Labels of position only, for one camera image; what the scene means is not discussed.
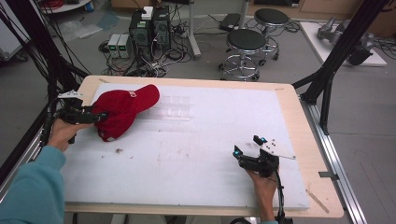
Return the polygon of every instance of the electronic equipment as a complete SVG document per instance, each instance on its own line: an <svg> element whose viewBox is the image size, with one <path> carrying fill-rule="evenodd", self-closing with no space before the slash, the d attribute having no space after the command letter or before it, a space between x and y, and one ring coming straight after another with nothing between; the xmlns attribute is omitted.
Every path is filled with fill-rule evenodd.
<svg viewBox="0 0 396 224"><path fill-rule="evenodd" d="M146 61L152 61L151 47L154 44L154 30L152 21L142 20L142 11L137 10L134 12L129 25L129 34L131 36L134 52L144 57Z"/></svg>
<svg viewBox="0 0 396 224"><path fill-rule="evenodd" d="M283 6L283 7L297 7L300 0L254 0L254 4L257 5L269 5L269 6Z"/></svg>
<svg viewBox="0 0 396 224"><path fill-rule="evenodd" d="M133 52L131 37L129 35L121 35L117 49L121 58L131 57Z"/></svg>
<svg viewBox="0 0 396 224"><path fill-rule="evenodd" d="M241 15L238 13L228 14L220 23L219 29L225 31L232 31L234 27L238 27L240 17Z"/></svg>
<svg viewBox="0 0 396 224"><path fill-rule="evenodd" d="M155 39L157 40L157 49L169 50L171 48L169 6L155 8L152 22L154 25Z"/></svg>
<svg viewBox="0 0 396 224"><path fill-rule="evenodd" d="M112 35L110 40L108 41L107 47L110 51L110 56L112 58L119 58L119 50L117 49L117 44L119 43L121 35Z"/></svg>

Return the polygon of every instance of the wooden table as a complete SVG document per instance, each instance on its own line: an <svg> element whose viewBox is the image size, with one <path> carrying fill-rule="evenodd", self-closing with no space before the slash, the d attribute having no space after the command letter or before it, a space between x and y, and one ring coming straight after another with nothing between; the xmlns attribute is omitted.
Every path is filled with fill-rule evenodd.
<svg viewBox="0 0 396 224"><path fill-rule="evenodd" d="M307 210L286 210L288 217L341 217L344 214L338 195L330 178L321 178L318 172L327 171L318 145L312 134L304 111L294 88L290 84L232 82L196 79L147 78L147 77L86 77L78 92L83 94L84 105L92 103L92 97L102 83L154 84L157 86L237 88L247 90L268 90L276 93L290 141L304 180L310 208ZM113 203L66 203L66 212L98 212L114 214L159 214L196 216L242 216L257 217L253 208L205 208L202 206L156 206Z"/></svg>

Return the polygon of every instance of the cap brim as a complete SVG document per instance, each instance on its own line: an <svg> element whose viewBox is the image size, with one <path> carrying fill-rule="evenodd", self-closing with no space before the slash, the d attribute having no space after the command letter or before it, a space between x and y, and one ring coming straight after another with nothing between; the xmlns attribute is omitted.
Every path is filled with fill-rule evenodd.
<svg viewBox="0 0 396 224"><path fill-rule="evenodd" d="M136 99L134 99L134 109L137 113L154 106L160 99L160 92L156 86L151 84L134 91L134 93L136 94Z"/></svg>

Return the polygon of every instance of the teal sleeve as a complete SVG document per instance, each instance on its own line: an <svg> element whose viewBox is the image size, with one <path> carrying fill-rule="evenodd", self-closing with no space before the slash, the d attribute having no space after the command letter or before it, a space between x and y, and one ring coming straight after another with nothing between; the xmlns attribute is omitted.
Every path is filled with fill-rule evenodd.
<svg viewBox="0 0 396 224"><path fill-rule="evenodd" d="M43 147L35 161L22 165L0 202L0 223L64 223L66 162L55 147Z"/></svg>

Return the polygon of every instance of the white foam board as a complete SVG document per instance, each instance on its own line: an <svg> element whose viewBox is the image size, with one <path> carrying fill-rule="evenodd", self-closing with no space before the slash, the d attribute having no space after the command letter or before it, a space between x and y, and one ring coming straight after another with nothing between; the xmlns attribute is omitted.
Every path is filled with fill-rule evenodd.
<svg viewBox="0 0 396 224"><path fill-rule="evenodd" d="M140 87L102 84L93 102L105 91ZM276 93L158 88L159 103L116 141L103 142L94 127L78 133L64 153L66 201L256 207L251 179L233 157L233 146L256 157L257 134L293 151ZM285 207L308 208L297 161L281 158L280 164Z"/></svg>

